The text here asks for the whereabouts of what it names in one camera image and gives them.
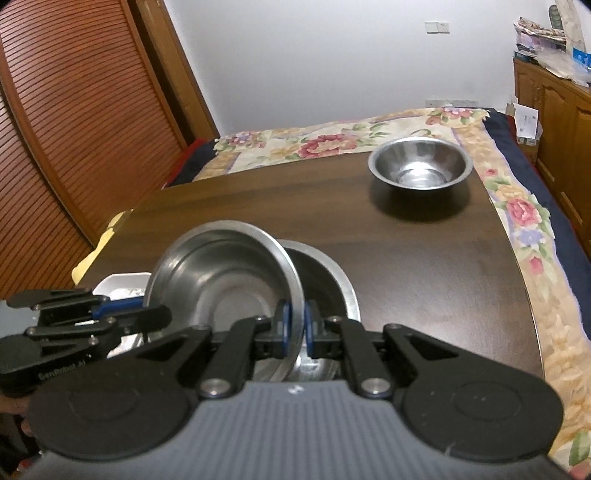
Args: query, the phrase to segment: bowl rim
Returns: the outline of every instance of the bowl rim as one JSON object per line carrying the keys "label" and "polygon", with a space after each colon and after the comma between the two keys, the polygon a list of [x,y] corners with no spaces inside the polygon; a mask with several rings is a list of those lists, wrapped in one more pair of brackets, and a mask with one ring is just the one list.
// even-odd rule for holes
{"label": "bowl rim", "polygon": [[[459,152],[459,154],[464,159],[464,164],[465,164],[464,171],[461,173],[461,175],[458,178],[456,178],[450,182],[447,182],[444,185],[437,185],[437,186],[433,186],[433,187],[409,187],[408,185],[403,185],[401,183],[397,183],[393,180],[390,180],[390,179],[384,177],[380,172],[378,172],[378,169],[376,168],[376,162],[377,162],[379,155],[384,150],[387,150],[392,145],[396,145],[399,143],[406,143],[406,142],[414,142],[414,141],[421,141],[421,142],[427,142],[427,143],[437,143],[437,144],[446,145],[447,147],[451,147],[451,148],[455,149],[456,151]],[[473,162],[471,156],[468,155],[466,150],[464,150],[460,145],[450,142],[448,140],[444,140],[442,138],[433,138],[433,137],[402,137],[402,138],[396,138],[394,140],[388,140],[387,142],[384,142],[379,147],[374,149],[369,155],[368,167],[369,167],[369,170],[371,171],[371,173],[374,175],[374,177],[376,177],[378,180],[383,181],[384,183],[387,183],[388,185],[391,185],[393,187],[398,187],[400,189],[405,189],[405,190],[428,191],[428,190],[446,189],[448,187],[451,187],[453,185],[457,185],[458,183],[464,181],[468,177],[468,175],[472,172],[472,170],[474,168],[474,162]]]}
{"label": "bowl rim", "polygon": [[[301,254],[307,255],[312,260],[318,262],[322,268],[324,268],[327,273],[333,278],[336,284],[339,286],[341,290],[341,294],[343,299],[345,300],[345,308],[347,310],[347,317],[351,320],[356,320],[357,322],[361,322],[361,312],[359,311],[359,302],[357,300],[357,294],[355,293],[355,289],[353,288],[353,284],[351,283],[349,277],[345,273],[345,271],[341,268],[341,266],[330,258],[327,254],[325,254],[322,250],[319,250],[316,247],[311,245],[297,242],[295,240],[285,240],[280,239],[278,242],[288,250],[299,252]],[[302,342],[302,346],[300,349],[300,356],[305,355],[308,356],[308,351],[306,348],[306,343]],[[327,359],[319,359],[317,361],[319,366],[320,373],[314,377],[313,381],[327,381],[332,380],[335,377],[337,370],[339,369],[339,363],[334,360],[327,360]],[[310,381],[309,378],[297,378],[292,379],[288,377],[288,381]]]}
{"label": "bowl rim", "polygon": [[303,343],[305,308],[304,289],[301,286],[300,277],[297,274],[296,267],[285,249],[275,238],[259,227],[239,220],[216,220],[199,225],[198,227],[182,234],[166,249],[162,256],[160,256],[152,270],[152,274],[146,285],[144,306],[150,305],[150,297],[152,296],[152,290],[154,283],[157,280],[158,272],[162,269],[163,265],[168,262],[169,258],[174,258],[176,256],[178,248],[198,235],[214,231],[238,232],[257,241],[273,256],[285,276],[291,296],[291,337],[288,354],[285,358],[277,360],[277,369],[273,375],[270,378],[263,379],[266,381],[282,381],[286,379],[293,370]]}

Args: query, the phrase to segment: white wall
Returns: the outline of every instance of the white wall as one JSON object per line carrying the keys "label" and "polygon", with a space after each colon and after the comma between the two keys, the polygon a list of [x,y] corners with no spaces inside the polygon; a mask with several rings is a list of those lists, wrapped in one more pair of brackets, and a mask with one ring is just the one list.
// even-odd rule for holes
{"label": "white wall", "polygon": [[[551,0],[165,0],[222,134],[424,107],[504,108],[519,16]],[[451,34],[428,35],[425,21]]]}
{"label": "white wall", "polygon": [[591,11],[580,0],[574,0],[574,7],[577,9],[579,19],[581,20],[585,46],[587,47],[587,51],[591,51]]}

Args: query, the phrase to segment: wooden door frame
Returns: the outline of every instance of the wooden door frame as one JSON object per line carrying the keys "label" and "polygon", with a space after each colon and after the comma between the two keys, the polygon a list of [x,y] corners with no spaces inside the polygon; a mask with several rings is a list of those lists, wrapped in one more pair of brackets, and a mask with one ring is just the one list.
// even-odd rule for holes
{"label": "wooden door frame", "polygon": [[196,138],[213,140],[219,131],[178,40],[162,0],[122,0],[144,44],[176,123],[188,144]]}
{"label": "wooden door frame", "polygon": [[176,116],[174,115],[174,112],[170,108],[170,104],[168,102],[168,99],[166,98],[166,95],[160,85],[160,80],[158,79],[158,77],[154,71],[154,67],[152,65],[152,60],[148,57],[148,54],[144,48],[144,45],[143,45],[144,42],[139,34],[139,31],[137,29],[137,25],[135,24],[133,13],[131,12],[131,9],[129,7],[129,3],[126,0],[121,0],[121,8],[123,9],[123,13],[125,15],[128,25],[129,25],[129,30],[131,32],[133,39],[134,39],[135,45],[137,46],[139,56],[142,59],[142,62],[144,64],[144,67],[145,67],[146,72],[148,74],[148,78],[150,79],[150,82],[152,83],[152,87],[154,88],[154,92],[156,93],[156,97],[158,98],[160,105],[162,105],[164,115],[166,116],[168,123],[170,124],[170,128],[172,129],[174,136],[177,138],[178,143],[181,145],[181,149],[184,150],[185,148],[187,148],[187,145],[189,145],[189,143],[185,139],[185,137],[180,129],[180,126],[178,125]]}

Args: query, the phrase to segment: wooden table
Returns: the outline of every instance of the wooden table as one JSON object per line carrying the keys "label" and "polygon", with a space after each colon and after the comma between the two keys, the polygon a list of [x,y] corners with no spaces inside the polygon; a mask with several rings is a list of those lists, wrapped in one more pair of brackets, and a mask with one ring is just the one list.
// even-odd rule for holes
{"label": "wooden table", "polygon": [[476,173],[444,192],[404,193],[375,180],[367,156],[306,160],[162,190],[132,212],[82,284],[151,271],[192,227],[242,220],[336,260],[368,330],[402,323],[542,376],[525,284]]}

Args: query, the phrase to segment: light switch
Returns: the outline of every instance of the light switch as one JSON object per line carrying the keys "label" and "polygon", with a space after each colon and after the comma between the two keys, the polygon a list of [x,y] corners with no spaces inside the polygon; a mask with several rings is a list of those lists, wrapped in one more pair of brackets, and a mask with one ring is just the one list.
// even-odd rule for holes
{"label": "light switch", "polygon": [[437,31],[439,33],[449,33],[449,23],[437,22]]}
{"label": "light switch", "polygon": [[425,29],[427,30],[427,33],[439,33],[437,22],[425,22]]}

